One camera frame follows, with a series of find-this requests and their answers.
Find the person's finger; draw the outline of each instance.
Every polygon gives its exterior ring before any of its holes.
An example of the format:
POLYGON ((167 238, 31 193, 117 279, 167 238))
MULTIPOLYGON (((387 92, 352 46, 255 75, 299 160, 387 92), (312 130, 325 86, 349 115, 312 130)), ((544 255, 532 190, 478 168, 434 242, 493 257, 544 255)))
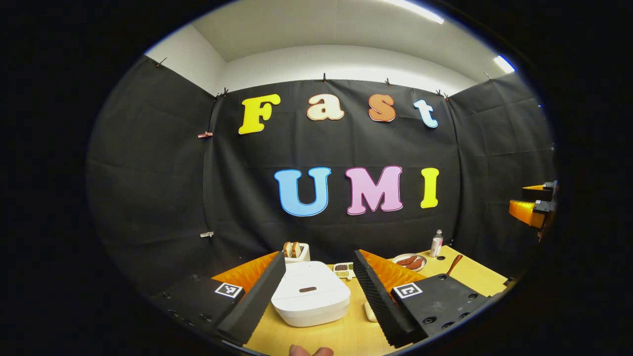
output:
POLYGON ((334 351, 329 347, 321 347, 312 356, 334 356, 334 351))
POLYGON ((290 345, 290 353, 288 356, 310 356, 310 353, 299 345, 290 345))

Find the black curtain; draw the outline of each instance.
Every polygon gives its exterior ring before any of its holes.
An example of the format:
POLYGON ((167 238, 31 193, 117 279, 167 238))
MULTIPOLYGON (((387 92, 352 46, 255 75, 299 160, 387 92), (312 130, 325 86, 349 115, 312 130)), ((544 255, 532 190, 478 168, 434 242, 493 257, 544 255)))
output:
POLYGON ((203 208, 203 158, 214 98, 143 56, 103 105, 87 154, 97 233, 141 291, 213 269, 203 208))
POLYGON ((281 250, 285 241, 310 245, 311 257, 324 263, 352 260, 362 248, 385 257, 427 250, 436 230, 449 239, 457 218, 460 168, 453 122, 447 102, 435 93, 359 80, 301 80, 229 92, 218 100, 211 120, 213 144, 208 146, 204 171, 207 220, 227 265, 281 250), (240 135, 242 100, 278 94, 261 132, 240 135), (340 120, 312 121, 308 99, 333 94, 345 112, 340 120), (388 94, 396 118, 375 122, 368 99, 388 94), (438 127, 430 129, 413 103, 424 99, 433 107, 438 127), (348 215, 351 183, 345 171, 368 170, 374 183, 386 166, 402 167, 400 198, 403 208, 348 215), (301 171, 299 199, 315 199, 313 167, 328 167, 329 202, 318 215, 296 217, 280 204, 278 170, 301 171), (424 180, 421 170, 434 167, 437 177, 435 208, 420 208, 424 180))
POLYGON ((449 99, 460 152, 461 197, 454 247, 517 277, 533 258, 537 232, 508 213, 522 187, 557 179, 554 139, 539 100, 509 73, 449 99))
POLYGON ((523 186, 556 179, 553 140, 532 92, 513 73, 464 90, 435 93, 358 80, 300 80, 214 97, 150 58, 114 88, 96 122, 87 185, 99 236, 137 288, 154 294, 188 274, 215 274, 280 250, 310 244, 313 260, 352 259, 358 248, 392 257, 427 250, 437 229, 445 243, 514 276, 537 244, 536 232, 508 213, 523 186), (278 94, 261 132, 240 135, 242 101, 278 94), (308 99, 333 94, 345 115, 312 121, 308 99), (388 94, 396 118, 375 122, 368 99, 388 94), (413 103, 433 107, 424 125, 413 103), (211 130, 213 137, 198 139, 211 130), (345 171, 403 169, 403 208, 349 215, 345 171), (276 171, 301 171, 299 198, 315 199, 308 170, 328 167, 327 208, 311 217, 282 209, 276 171), (438 205, 420 208, 421 169, 434 167, 438 205), (213 231, 212 238, 199 234, 213 231))

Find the wooden spoon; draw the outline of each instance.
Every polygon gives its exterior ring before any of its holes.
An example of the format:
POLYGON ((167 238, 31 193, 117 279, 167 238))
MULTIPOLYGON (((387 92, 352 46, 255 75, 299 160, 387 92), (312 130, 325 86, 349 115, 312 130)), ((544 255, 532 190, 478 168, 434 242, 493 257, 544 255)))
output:
POLYGON ((453 264, 451 265, 451 268, 449 268, 448 272, 446 273, 447 276, 451 275, 451 272, 453 271, 453 269, 457 265, 457 262, 459 262, 462 257, 464 257, 464 255, 457 255, 457 257, 455 257, 455 259, 453 260, 453 264))

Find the white ceiling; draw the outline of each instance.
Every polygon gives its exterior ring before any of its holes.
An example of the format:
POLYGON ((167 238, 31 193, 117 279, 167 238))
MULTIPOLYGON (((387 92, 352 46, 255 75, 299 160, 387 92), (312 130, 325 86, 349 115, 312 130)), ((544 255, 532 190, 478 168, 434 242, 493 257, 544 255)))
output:
POLYGON ((476 82, 487 80, 484 72, 504 74, 493 62, 498 53, 442 17, 438 24, 381 0, 239 0, 193 26, 225 61, 286 47, 347 44, 416 56, 476 82))

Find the yellow tabletop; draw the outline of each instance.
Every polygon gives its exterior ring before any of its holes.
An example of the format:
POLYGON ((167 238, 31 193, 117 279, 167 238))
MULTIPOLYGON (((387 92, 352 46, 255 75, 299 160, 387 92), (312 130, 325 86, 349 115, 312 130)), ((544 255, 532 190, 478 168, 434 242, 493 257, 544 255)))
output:
MULTIPOLYGON (((449 246, 442 246, 440 255, 446 257, 442 261, 431 258, 428 251, 420 254, 428 260, 427 265, 418 272, 425 277, 446 273, 455 256, 459 255, 449 246)), ((503 291, 503 283, 507 280, 466 256, 453 269, 451 277, 486 296, 503 291)), ((336 356, 385 355, 397 350, 389 345, 380 325, 367 319, 364 307, 365 294, 358 280, 353 278, 351 281, 343 281, 349 287, 351 296, 348 312, 342 319, 322 325, 294 327, 286 324, 269 303, 251 339, 244 347, 271 356, 288 355, 291 344, 301 345, 310 354, 315 353, 319 347, 326 346, 333 349, 336 356)))

